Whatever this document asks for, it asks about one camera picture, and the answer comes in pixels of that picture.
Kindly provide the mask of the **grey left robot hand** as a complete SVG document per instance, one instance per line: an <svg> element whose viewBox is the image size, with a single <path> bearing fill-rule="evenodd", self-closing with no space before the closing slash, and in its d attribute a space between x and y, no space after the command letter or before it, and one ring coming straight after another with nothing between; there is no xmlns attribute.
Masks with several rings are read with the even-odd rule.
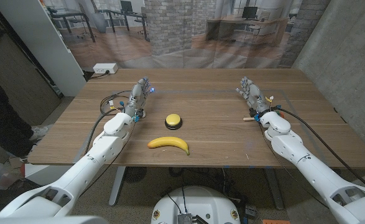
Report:
<svg viewBox="0 0 365 224"><path fill-rule="evenodd" d="M132 88L124 112L131 117L137 116L139 119L146 117L144 105L146 98L154 91L147 77L140 79Z"/></svg>

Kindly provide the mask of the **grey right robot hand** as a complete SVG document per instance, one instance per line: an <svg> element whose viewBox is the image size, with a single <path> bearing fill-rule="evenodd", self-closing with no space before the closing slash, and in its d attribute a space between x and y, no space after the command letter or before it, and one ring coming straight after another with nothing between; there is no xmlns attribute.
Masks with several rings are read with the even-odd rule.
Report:
<svg viewBox="0 0 365 224"><path fill-rule="evenodd" d="M256 113L262 113L269 109L267 100L262 94L259 87L248 77L244 77L240 81L241 87L236 91L246 100L250 109L253 109Z"/></svg>

